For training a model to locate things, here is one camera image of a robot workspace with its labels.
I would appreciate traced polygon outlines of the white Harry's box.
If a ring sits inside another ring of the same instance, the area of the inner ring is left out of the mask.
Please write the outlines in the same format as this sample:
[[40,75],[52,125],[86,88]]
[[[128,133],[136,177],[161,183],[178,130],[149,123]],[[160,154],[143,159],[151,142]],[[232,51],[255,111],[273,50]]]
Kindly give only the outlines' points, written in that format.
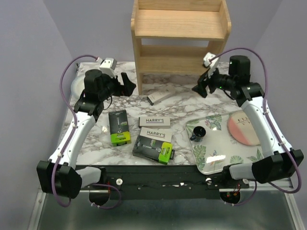
[[147,116],[139,117],[139,127],[147,128],[170,128],[170,117],[167,116]]
[[140,131],[140,136],[170,143],[172,139],[172,132],[169,132],[164,129],[142,127]]

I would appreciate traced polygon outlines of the green black Gillette box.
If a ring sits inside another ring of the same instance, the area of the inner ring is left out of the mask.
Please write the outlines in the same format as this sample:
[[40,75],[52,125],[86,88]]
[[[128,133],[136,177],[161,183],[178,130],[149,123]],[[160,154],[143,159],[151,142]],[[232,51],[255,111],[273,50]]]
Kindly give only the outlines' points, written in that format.
[[110,139],[113,146],[131,143],[131,136],[126,110],[108,113]]

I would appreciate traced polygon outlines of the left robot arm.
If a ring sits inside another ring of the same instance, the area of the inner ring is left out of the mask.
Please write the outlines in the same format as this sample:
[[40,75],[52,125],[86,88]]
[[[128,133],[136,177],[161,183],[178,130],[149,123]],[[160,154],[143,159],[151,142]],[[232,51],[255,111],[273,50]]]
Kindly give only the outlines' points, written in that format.
[[86,71],[84,89],[74,105],[73,119],[65,136],[49,159],[40,161],[36,167],[43,192],[55,198],[74,199],[88,185],[95,189],[106,185],[102,169],[87,166],[77,170],[76,162],[89,131],[104,109],[104,101],[112,96],[131,96],[136,88],[125,72],[121,77],[122,83],[117,76],[111,77],[101,70]]

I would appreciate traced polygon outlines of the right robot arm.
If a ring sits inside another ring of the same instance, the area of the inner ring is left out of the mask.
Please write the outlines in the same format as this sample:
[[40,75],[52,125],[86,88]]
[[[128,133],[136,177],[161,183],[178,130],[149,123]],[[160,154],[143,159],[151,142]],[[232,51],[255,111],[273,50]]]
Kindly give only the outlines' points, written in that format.
[[293,174],[301,182],[298,169],[304,155],[294,149],[276,124],[262,87],[250,81],[250,59],[237,55],[230,57],[228,74],[221,74],[217,65],[219,58],[207,53],[203,65],[207,69],[198,79],[193,91],[205,98],[216,89],[229,91],[231,97],[243,110],[259,138],[263,159],[253,163],[236,163],[222,169],[221,183],[230,188],[238,180],[248,179],[261,184],[272,183]]

